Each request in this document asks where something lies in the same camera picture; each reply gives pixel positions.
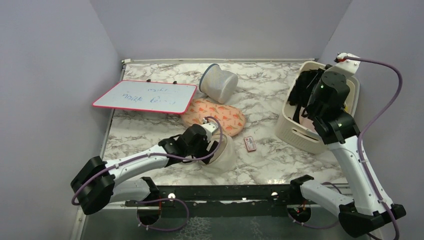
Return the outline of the black bra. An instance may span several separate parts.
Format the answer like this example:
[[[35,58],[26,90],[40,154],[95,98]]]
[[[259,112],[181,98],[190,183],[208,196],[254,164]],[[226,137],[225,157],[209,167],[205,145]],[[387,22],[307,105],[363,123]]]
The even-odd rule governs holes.
[[[300,110],[304,103],[308,85],[312,82],[316,75],[315,70],[302,71],[297,77],[295,84],[289,94],[288,103],[290,106],[296,106],[292,120],[296,123],[300,123]]]

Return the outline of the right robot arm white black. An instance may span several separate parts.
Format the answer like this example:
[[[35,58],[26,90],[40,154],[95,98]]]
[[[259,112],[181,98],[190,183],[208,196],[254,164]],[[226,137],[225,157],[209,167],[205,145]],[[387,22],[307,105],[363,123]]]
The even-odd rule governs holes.
[[[369,235],[406,215],[403,205],[386,194],[366,158],[360,143],[360,130],[345,111],[350,93],[347,78],[334,71],[302,71],[288,97],[300,117],[312,121],[315,131],[337,159],[348,181],[352,197],[335,192],[310,175],[290,182],[289,199],[300,204],[310,200],[338,218],[344,231],[353,238]]]

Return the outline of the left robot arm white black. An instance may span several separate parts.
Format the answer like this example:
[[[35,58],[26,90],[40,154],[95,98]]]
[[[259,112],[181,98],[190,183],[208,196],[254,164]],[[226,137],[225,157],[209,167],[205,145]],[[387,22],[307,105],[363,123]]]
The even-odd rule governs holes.
[[[70,183],[71,204],[86,215],[94,214],[111,202],[114,190],[126,180],[145,172],[179,163],[208,164],[223,139],[222,127],[215,122],[194,124],[182,134],[160,140],[142,152],[112,160],[90,158]]]

